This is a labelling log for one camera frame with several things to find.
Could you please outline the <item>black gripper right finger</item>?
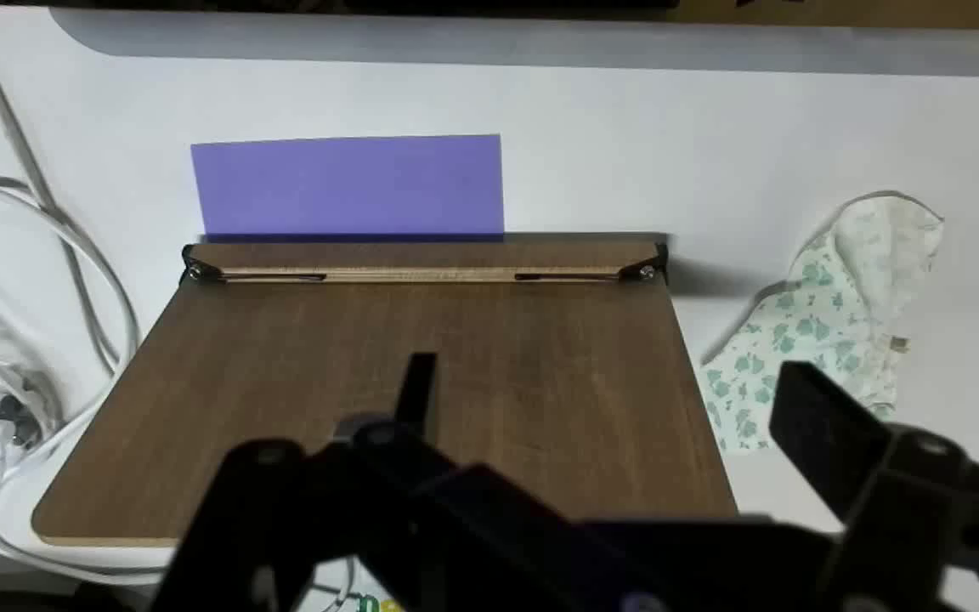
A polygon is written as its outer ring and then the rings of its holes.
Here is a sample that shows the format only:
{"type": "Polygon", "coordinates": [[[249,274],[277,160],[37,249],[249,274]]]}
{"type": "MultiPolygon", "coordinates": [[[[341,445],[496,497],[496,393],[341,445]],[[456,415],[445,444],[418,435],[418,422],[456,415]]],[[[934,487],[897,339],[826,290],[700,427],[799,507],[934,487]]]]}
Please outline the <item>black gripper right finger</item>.
{"type": "Polygon", "coordinates": [[[979,464],[958,444],[880,422],[802,360],[778,369],[767,432],[844,525],[823,612],[953,612],[944,573],[979,580],[979,464]]]}

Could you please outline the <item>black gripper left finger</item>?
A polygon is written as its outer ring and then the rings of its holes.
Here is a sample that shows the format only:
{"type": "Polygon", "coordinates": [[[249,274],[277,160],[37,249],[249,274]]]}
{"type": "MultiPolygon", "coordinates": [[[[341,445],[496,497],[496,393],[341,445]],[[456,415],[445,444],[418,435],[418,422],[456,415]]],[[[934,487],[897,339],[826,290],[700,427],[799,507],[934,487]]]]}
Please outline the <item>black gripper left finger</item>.
{"type": "Polygon", "coordinates": [[[488,467],[424,444],[434,359],[409,360],[391,419],[305,452],[235,445],[148,612],[297,612],[325,563],[359,563],[405,612],[579,612],[582,531],[488,467]]]}

